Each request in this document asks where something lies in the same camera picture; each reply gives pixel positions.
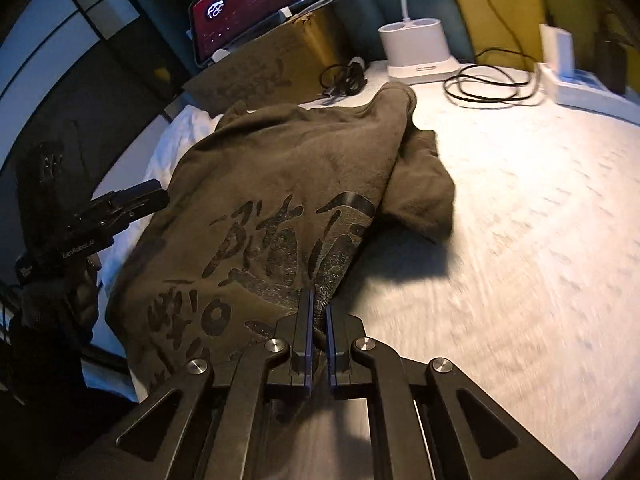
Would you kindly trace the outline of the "gloved left hand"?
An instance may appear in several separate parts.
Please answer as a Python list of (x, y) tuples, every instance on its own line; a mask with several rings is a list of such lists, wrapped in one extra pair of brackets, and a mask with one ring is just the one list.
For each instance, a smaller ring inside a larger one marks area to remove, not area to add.
[(12, 372), (27, 403), (85, 388), (81, 350), (99, 317), (100, 258), (82, 258), (25, 287), (22, 310), (10, 324)]

